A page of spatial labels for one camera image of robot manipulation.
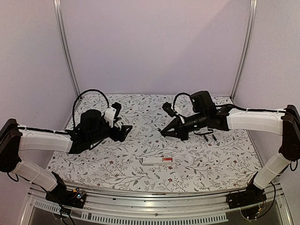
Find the red AAA battery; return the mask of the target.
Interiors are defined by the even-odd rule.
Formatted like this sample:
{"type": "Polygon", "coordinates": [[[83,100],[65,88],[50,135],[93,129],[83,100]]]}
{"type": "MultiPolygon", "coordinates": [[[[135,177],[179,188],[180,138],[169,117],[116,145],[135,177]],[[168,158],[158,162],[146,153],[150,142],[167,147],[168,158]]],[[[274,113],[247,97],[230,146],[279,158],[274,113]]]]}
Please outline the red AAA battery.
{"type": "Polygon", "coordinates": [[[172,162],[173,158],[172,157],[164,157],[164,158],[162,158],[162,161],[163,162],[172,162]]]}

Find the white slim remote control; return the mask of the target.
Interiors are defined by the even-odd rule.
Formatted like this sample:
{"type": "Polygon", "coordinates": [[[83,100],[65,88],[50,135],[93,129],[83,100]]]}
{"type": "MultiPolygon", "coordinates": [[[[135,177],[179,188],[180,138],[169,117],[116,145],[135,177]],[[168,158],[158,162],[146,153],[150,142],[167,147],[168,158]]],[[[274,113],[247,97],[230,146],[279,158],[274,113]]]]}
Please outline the white slim remote control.
{"type": "Polygon", "coordinates": [[[163,162],[162,158],[164,157],[144,157],[142,159],[142,165],[167,165],[173,163],[173,161],[163,162]]]}

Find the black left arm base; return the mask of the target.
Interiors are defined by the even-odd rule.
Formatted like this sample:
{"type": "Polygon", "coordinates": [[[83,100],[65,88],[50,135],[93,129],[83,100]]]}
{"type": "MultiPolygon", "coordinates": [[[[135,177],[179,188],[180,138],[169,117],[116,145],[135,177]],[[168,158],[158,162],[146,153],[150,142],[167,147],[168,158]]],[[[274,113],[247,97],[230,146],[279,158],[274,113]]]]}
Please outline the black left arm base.
{"type": "Polygon", "coordinates": [[[62,178],[54,172],[52,174],[56,178],[57,185],[52,191],[47,191],[45,199],[63,206],[82,209],[86,200],[86,191],[78,187],[73,190],[67,190],[62,178]]]}

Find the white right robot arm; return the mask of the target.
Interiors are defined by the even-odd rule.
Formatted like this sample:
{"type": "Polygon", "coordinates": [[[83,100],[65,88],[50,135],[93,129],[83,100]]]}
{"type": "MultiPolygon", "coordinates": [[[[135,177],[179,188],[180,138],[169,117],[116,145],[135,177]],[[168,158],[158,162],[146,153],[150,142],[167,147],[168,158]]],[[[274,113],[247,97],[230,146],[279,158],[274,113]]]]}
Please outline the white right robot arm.
{"type": "Polygon", "coordinates": [[[160,133],[164,137],[174,137],[182,141],[189,134],[207,128],[211,134],[214,130],[235,131],[245,130],[254,135],[255,140],[269,137],[278,145],[274,155],[270,154],[271,142],[261,143],[267,147],[264,166],[252,178],[243,193],[242,200],[253,204],[260,198],[260,190],[265,189],[285,169],[300,158],[300,114],[294,105],[278,109],[243,108],[235,104],[217,105],[206,90],[194,94],[179,93],[174,99],[185,95],[192,104],[193,114],[184,116],[175,108],[175,103],[164,103],[162,109],[173,120],[160,133]]]}

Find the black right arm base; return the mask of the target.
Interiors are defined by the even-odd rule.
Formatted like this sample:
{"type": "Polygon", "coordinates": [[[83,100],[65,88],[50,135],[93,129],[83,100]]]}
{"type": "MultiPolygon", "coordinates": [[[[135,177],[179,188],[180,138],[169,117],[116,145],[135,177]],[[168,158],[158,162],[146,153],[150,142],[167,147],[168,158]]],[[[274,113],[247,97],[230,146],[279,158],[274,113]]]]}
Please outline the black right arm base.
{"type": "Polygon", "coordinates": [[[243,191],[230,192],[226,196],[229,209],[242,208],[241,215],[247,220],[258,219],[265,208],[266,200],[264,189],[256,186],[249,186],[243,191]]]}

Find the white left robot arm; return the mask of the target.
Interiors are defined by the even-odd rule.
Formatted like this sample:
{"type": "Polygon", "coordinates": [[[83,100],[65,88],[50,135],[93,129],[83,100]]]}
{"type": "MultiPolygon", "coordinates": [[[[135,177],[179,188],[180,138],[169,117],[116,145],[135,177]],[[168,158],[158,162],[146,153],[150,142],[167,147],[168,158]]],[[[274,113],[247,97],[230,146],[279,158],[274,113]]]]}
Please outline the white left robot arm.
{"type": "Polygon", "coordinates": [[[70,194],[59,176],[21,158],[19,153],[38,150],[80,154],[94,149],[107,138],[123,142],[132,128],[124,125],[117,114],[106,116],[98,110],[84,112],[78,125],[64,131],[22,127],[16,119],[8,119],[0,130],[0,170],[39,185],[51,192],[59,203],[66,203],[70,194]]]}

